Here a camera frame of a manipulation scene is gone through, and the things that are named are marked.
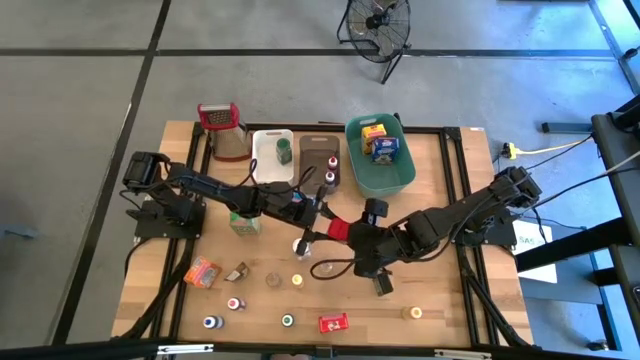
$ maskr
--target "red box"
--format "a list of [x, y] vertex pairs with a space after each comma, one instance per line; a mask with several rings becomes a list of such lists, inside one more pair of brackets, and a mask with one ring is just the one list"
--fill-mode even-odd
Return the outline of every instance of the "red box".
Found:
[[347, 313], [340, 315], [325, 315], [318, 318], [318, 328], [321, 333], [328, 333], [337, 330], [346, 330], [349, 328], [349, 319]]

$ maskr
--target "green plastic basket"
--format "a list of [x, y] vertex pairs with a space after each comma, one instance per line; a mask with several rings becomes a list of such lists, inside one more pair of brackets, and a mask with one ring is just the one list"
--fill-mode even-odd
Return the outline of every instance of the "green plastic basket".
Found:
[[[378, 165], [371, 161], [371, 155], [362, 154], [362, 128], [383, 124], [388, 136], [400, 139], [400, 148], [391, 165]], [[375, 114], [352, 119], [344, 127], [349, 145], [351, 166], [360, 192], [365, 198], [381, 198], [400, 192], [416, 178], [416, 168], [402, 132], [400, 121], [393, 115]]]

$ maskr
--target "blue box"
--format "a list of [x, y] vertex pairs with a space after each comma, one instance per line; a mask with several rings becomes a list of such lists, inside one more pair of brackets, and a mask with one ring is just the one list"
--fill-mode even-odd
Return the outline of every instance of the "blue box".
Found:
[[373, 140], [371, 147], [371, 160], [376, 164], [389, 165], [398, 154], [400, 140], [392, 136], [379, 137]]

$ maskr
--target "gray floor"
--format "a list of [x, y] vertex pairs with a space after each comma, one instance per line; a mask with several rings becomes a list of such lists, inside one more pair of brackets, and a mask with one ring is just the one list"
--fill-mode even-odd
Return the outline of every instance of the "gray floor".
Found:
[[[603, 0], [603, 13], [619, 9], [615, 1], [621, 2]], [[0, 47], [145, 48], [160, 4], [4, 1]], [[338, 0], [174, 1], [160, 48], [337, 48], [343, 6]], [[623, 30], [616, 31], [630, 28], [617, 23]], [[589, 6], [579, 2], [413, 1], [411, 34], [418, 49], [608, 48]], [[625, 44], [634, 36], [625, 37]], [[8, 154], [0, 160], [1, 219], [42, 234], [0, 242], [0, 286], [8, 289], [0, 300], [0, 348], [47, 339], [141, 60], [0, 57], [0, 149]], [[379, 65], [358, 57], [156, 58], [125, 158], [135, 150], [156, 150], [165, 121], [195, 121], [198, 103], [234, 101], [252, 122], [344, 122], [397, 111], [412, 125], [484, 127], [497, 153], [505, 141], [536, 149], [580, 139], [542, 135], [539, 124], [584, 122], [632, 96], [612, 59], [407, 58], [385, 86], [376, 83], [380, 72]], [[590, 143], [533, 175], [552, 194], [602, 170]], [[581, 211], [570, 213], [569, 206]], [[113, 197], [73, 342], [110, 334], [134, 227], [126, 208]], [[618, 210], [610, 186], [600, 181], [541, 208], [541, 215], [595, 225]], [[598, 326], [591, 308], [539, 300], [527, 306], [536, 343], [545, 348], [577, 352], [582, 348], [576, 339], [600, 336], [584, 331]], [[544, 316], [549, 312], [561, 315], [554, 322]], [[624, 322], [624, 312], [620, 317]], [[617, 356], [637, 351], [632, 343]]]

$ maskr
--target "white paper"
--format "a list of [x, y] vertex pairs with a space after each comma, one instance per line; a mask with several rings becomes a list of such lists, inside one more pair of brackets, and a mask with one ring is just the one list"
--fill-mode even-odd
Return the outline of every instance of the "white paper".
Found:
[[[540, 235], [538, 224], [517, 220], [513, 222], [513, 229], [515, 230], [517, 239], [516, 248], [513, 251], [514, 255], [518, 255], [527, 250], [531, 250], [540, 245], [544, 245], [544, 239], [542, 238], [542, 235]], [[544, 232], [547, 241], [553, 241], [553, 238], [551, 237], [551, 228], [549, 226], [543, 225], [542, 231]], [[554, 284], [558, 283], [556, 266], [554, 264], [523, 271], [519, 273], [518, 276]]]

